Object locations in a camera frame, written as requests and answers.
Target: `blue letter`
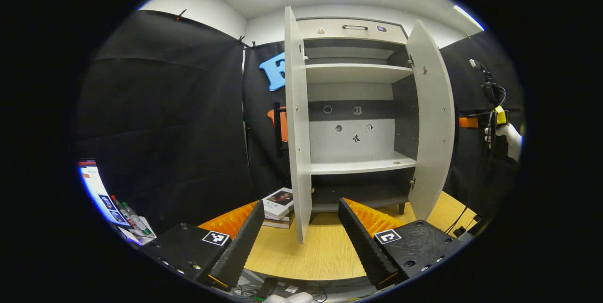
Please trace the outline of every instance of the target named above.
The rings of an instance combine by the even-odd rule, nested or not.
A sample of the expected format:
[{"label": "blue letter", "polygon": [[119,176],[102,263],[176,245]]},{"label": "blue letter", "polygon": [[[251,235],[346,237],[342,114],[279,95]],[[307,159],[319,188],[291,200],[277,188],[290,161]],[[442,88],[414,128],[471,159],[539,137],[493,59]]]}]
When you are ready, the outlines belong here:
[{"label": "blue letter", "polygon": [[285,78],[283,77],[285,75],[284,52],[261,63],[260,69],[264,70],[264,73],[270,81],[268,90],[275,91],[285,86]]}]

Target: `drawer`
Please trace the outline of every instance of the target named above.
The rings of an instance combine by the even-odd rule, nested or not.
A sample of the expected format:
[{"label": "drawer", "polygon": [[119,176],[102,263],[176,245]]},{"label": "drawer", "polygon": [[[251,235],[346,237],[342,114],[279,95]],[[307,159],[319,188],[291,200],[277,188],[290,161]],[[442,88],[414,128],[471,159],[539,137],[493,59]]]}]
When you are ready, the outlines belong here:
[{"label": "drawer", "polygon": [[357,19],[302,19],[297,20],[304,39],[366,39],[406,44],[407,38],[398,25]]}]

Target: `monitor screen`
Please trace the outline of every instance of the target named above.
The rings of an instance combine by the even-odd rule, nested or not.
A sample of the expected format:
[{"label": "monitor screen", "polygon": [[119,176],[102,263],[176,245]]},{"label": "monitor screen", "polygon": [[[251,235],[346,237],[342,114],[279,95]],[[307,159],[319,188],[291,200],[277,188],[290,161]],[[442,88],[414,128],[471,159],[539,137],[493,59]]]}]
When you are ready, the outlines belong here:
[{"label": "monitor screen", "polygon": [[130,224],[128,224],[118,208],[115,207],[103,185],[103,181],[101,181],[101,176],[98,174],[97,162],[89,159],[82,160],[79,163],[79,168],[82,184],[105,219],[111,223],[129,228]]}]

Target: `orange foam pad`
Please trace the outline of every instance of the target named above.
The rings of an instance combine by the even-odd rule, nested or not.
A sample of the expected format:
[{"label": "orange foam pad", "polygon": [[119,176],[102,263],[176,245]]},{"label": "orange foam pad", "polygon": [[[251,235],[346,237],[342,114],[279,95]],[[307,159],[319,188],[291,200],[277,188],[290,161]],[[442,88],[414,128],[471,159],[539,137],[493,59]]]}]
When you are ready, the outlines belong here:
[{"label": "orange foam pad", "polygon": [[258,202],[259,200],[256,200],[255,202],[243,205],[224,215],[219,215],[215,219],[208,220],[198,227],[205,230],[220,232],[221,234],[228,234],[230,238],[235,238],[239,233],[239,230],[241,230],[241,226],[243,226],[243,223],[245,223],[245,220],[247,220],[247,217],[252,213],[252,210]]},{"label": "orange foam pad", "polygon": [[477,118],[459,118],[458,119],[459,127],[478,127],[478,119]]},{"label": "orange foam pad", "polygon": [[[274,110],[268,111],[266,116],[270,118],[272,121],[272,126],[274,126]],[[283,142],[289,142],[289,130],[287,130],[287,112],[280,113],[280,137]]]},{"label": "orange foam pad", "polygon": [[348,198],[343,198],[343,200],[345,200],[345,202],[350,206],[350,209],[354,212],[354,215],[358,217],[358,220],[360,220],[360,223],[362,223],[362,226],[364,226],[371,237],[375,236],[377,232],[395,229],[404,225],[403,222],[387,215],[386,213],[377,211],[364,204],[354,202]]}]

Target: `white cabinet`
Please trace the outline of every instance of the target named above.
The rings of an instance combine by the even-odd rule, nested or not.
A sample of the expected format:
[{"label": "white cabinet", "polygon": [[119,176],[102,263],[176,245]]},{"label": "white cabinet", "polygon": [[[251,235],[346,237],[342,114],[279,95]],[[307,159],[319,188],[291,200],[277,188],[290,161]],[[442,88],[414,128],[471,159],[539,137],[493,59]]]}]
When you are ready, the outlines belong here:
[{"label": "white cabinet", "polygon": [[[351,199],[359,196],[370,206],[408,200],[416,218],[427,219],[450,166],[454,103],[440,50],[420,20],[407,38],[399,25],[296,20],[287,7],[285,78],[300,243],[312,211],[336,210],[336,198],[329,199],[333,203],[317,199],[334,190],[316,185],[312,194],[313,177],[336,185],[368,179],[368,187],[341,185],[336,195],[349,191]],[[402,170],[414,172],[413,185],[371,183],[382,174],[396,179]]]}]

